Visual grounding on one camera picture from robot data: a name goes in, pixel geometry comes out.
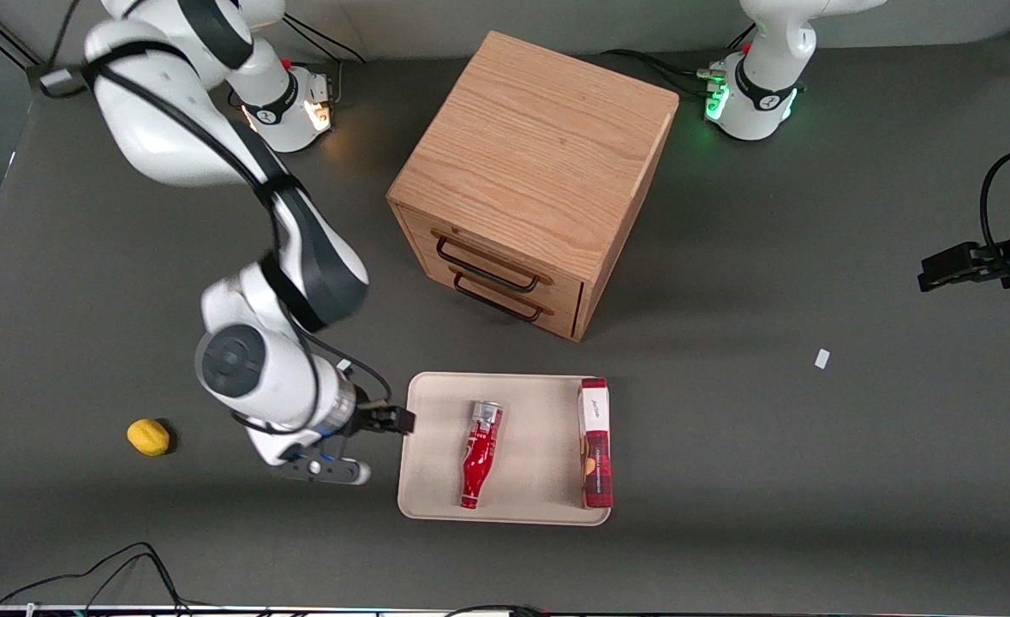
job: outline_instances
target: wood grain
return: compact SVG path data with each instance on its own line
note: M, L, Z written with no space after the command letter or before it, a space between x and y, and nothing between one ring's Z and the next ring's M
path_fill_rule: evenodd
M489 32L387 199L426 273L448 254L523 285L471 279L536 325L580 340L634 225L677 94Z
M490 32L388 194L595 281L678 103Z

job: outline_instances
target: drawer handle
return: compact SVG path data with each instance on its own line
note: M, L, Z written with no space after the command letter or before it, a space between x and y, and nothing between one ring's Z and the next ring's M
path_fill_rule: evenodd
M502 304L497 304L493 300L489 300L488 297L482 296L482 294L471 292L471 290L466 289L462 285L459 285L459 282L461 282L462 280L463 280L463 274L462 273L454 273L454 283L453 283L453 285L454 285L454 291L456 292L462 293L463 296L473 297L473 298L475 298L475 300L478 300L478 302L481 302L482 304L486 304L488 306L493 306L494 309L498 309L498 311L500 311L502 313L508 313L509 315L512 315L513 317L516 317L517 320L527 321L528 324L529 324L529 323L532 323L532 321L535 321L536 319L538 319L539 316L542 315L542 313L543 313L542 306L533 306L533 309L535 309L535 312L531 313L531 315L524 315L524 313L519 313L519 312L516 312L516 311L513 311L513 309L508 308L508 306L505 306L505 305L502 305Z
M509 281L508 279L502 279L493 273L488 273L488 271L486 270L479 269L474 264L468 264L467 262L463 262L462 259L460 258L450 256L450 254L447 254L446 252L443 251L443 246L445 245L445 243L447 243L447 238L444 237L444 235L439 235L439 241L437 241L437 254L439 258L442 258L444 262L453 264L454 266L459 266L461 269L464 270L470 270L471 273L474 273L475 275L480 276L483 279L492 281L494 282L494 284L502 286L502 288L512 290L513 292L516 293L529 293L532 291L532 289L535 289L536 285L539 284L539 278L535 276L531 277L531 282L529 282L529 284L527 284L526 286L519 286L517 284L513 284L512 281Z

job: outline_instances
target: red bottle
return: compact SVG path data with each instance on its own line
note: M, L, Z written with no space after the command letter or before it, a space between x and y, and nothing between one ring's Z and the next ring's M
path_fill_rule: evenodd
M504 411L497 403L478 401L474 403L471 436L466 439L466 457L463 459L462 507L478 507L478 495L482 484L494 465L494 450L497 449L497 429L501 425Z

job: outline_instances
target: black cable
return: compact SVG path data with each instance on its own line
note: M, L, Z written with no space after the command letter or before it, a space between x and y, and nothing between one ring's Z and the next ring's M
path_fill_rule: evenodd
M47 75L52 73L52 71L55 71L55 62L60 57L60 50L63 48L63 40L67 36L67 30L71 27L71 19L75 16L75 10L81 2L82 0L71 0L70 7L67 7L67 12L63 15L63 22L60 24L60 31L55 35L55 44L52 45L52 53L47 56L46 70L43 72L43 75ZM71 90L70 93L53 94L47 91L47 88L43 87L42 83L39 83L39 91L41 91L41 94L45 95L45 97L60 101L74 98L77 97L78 94L85 93L86 87L82 86L80 88L76 88L75 90Z
M352 366L363 369L365 374L371 375L372 379L375 379L376 382L378 382L380 386L383 387L383 390L387 391L387 395L385 395L383 398L384 401L390 402L391 399L394 399L394 390L391 390L391 384L388 383L387 379L384 378L383 375L380 375L379 372L376 371L376 369L371 368L365 363L361 363L360 359L354 358L350 354L341 351L339 348L333 347L332 344L321 341L321 339L314 336L313 333L310 333L308 331L305 331L305 329L302 329L300 325L296 324L296 327L300 329L302 335L305 336L306 339L308 339L310 342L315 343L317 344L318 347L324 348L325 351L329 351L333 355L336 355L337 358L347 359L348 363L352 364Z
M93 601L97 600L97 597L101 595L101 592L104 592L104 589L109 586L109 583L111 583L113 579L115 579L125 568L135 563L138 559L143 557L150 558L150 555L144 552L132 555L132 557L128 557L124 563L121 563L120 567L116 568L116 570L112 572L112 575L109 575L109 578L105 579L104 583L101 583L101 585L98 586L97 591L94 591L93 595L91 595L89 602L86 602L86 606L82 609L82 614L89 614L90 605L93 605Z
M292 30L296 31L296 34L302 36L302 39L306 40L306 42L312 43L312 45L314 45L315 47L317 47L318 49L320 49L321 53L329 56L330 60L333 60L333 62L335 62L337 65L340 65L341 59L337 59L336 56L334 56L332 52L330 52L329 49L321 46L321 43L317 42L317 40L315 40L313 38L310 38L308 35L306 35L306 32L300 30L300 28L297 28L296 24L293 24L292 22L290 22L288 20L288 17L285 17L285 23L288 24L288 27L292 28Z
M49 71L55 68L55 61L60 58L60 50L63 48L63 39L67 36L67 28L71 27L71 19L75 16L75 10L81 2L82 0L71 0L70 7L67 7L67 12L63 14L60 31L55 35L55 44L52 45L52 53L47 56L47 70Z
M1003 166L1010 162L1010 152L999 158L999 161L995 165L988 169L987 175L985 175L984 183L981 185L981 234L984 236L988 250L991 250L991 258L996 266L1005 273L1006 277L1010 280L1010 266L1007 260L1003 256L1003 250L999 248L996 241L991 237L991 227L988 225L988 193L991 191L991 183L996 179L996 173L1001 171Z
M345 45L344 42L340 42L340 40L337 40L331 36L323 34L323 32L315 30L315 28L310 27L308 24L302 23L302 20L298 19L298 17L296 17L295 15L291 13L285 13L285 23L288 23L288 20L293 20L293 22L296 22L297 24L302 25L302 27L305 27L308 30L315 32L315 34L317 34L320 37L323 37L325 40L329 40L329 42L332 42L333 45L336 45L337 47L340 47L341 49L350 53L352 56L356 56L357 60L360 60L360 64L368 63L368 60L365 60L364 56L360 55L360 52L352 49L352 47L348 47L347 45Z
M753 30L755 30L755 22L752 22L750 26L744 28L744 31L741 31L740 34L736 35L736 38L730 40L728 45L726 45L727 49L732 49L736 45L740 45L740 41L743 40L744 37L747 37L748 34L751 34Z
M542 617L546 612L536 609L534 606L523 606L519 604L480 604L477 606L466 606L464 609L452 610L444 617L457 617L459 614L474 613L477 610L508 610L511 617Z
M152 105L153 108L160 110L166 114L166 116L169 116L169 118L171 118L174 122L178 122L182 128L188 130L189 133L192 133L193 137L198 138L203 144L207 145L207 147L215 150L216 156L222 158L222 160L229 165L242 180L245 181L250 190L255 193L261 190L261 181L256 179L254 173L251 173L249 169L245 168L245 164L243 164L242 161L239 161L238 157L234 156L234 152L227 149L226 145L220 143L220 141L211 135L211 133L207 132L207 129L203 128L199 122L192 120L188 114L184 113L179 108L176 108L176 106L171 105L171 103L165 101L165 99L162 99L159 95L152 93L150 90L132 82L131 79L127 79L124 76L117 74L116 71L112 71L109 67L102 67L101 71L98 71L98 76L108 79L109 82L115 83L116 86L120 86L124 90L127 90L128 93L135 94L136 97L147 103L147 105Z
M166 564L163 562L163 559L159 557L159 551L157 551L156 548L153 547L148 542L132 542L131 544L127 544L127 546L122 547L120 550L117 550L116 552L108 555L108 557L102 557L100 561L94 563L94 565L91 567L90 570L82 572L81 575L56 575L55 577L49 577L47 579L40 579L35 583L30 583L30 585L19 587L19 589L16 589L4 595L4 597L1 598L0 600L0 606L6 604L6 602L10 601L12 597L15 597L15 595L18 595L22 592L26 592L31 589L35 589L35 587L45 586L48 585L48 583L55 583L56 581L63 581L65 579L83 579L89 577L90 575L93 574L93 572L96 572L99 568L105 565L105 563L110 561L110 559L112 559L113 557L119 557L121 554L129 550L132 550L133 547L136 546L141 546L145 549L144 552L140 554L144 555L149 554L149 557L154 562L154 564L156 565L156 569L159 570L159 576L161 578L161 581L163 581L163 586L166 587L166 590L168 590L169 594L171 594L171 597L175 598L175 602L181 600L180 595L178 595L177 593L177 587L173 585L173 579L169 575L169 570L166 569Z
M606 52L602 52L600 55L625 56L625 58L641 60L646 67L649 67L653 73L658 74L658 77L661 77L665 83L672 86L673 90L676 90L677 93L691 94L692 97L699 97L701 99L706 99L709 96L708 93L704 93L702 90L692 90L691 88L682 85L682 83L675 82L673 79L673 76L691 77L693 79L697 79L694 71L682 70L682 68L676 65L666 63L665 60L654 58L654 56L642 54L641 52L635 52L634 49L607 49Z
M656 56L635 52L634 49L607 49L606 52L601 52L601 55L626 56L627 59L641 60L641 62L646 65L661 67L663 70L669 71L669 73L685 77L694 77L696 75L695 71L684 70L684 68L680 68L674 64L666 63L665 60L661 60L656 58Z

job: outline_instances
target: tray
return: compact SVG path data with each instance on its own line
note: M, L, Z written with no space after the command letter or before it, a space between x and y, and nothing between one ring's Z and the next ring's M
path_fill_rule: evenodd
M582 524L611 508L584 508L577 389L583 377L442 374L409 383L417 428L402 444L398 509L410 518ZM474 401L505 407L497 452L477 509L460 507Z

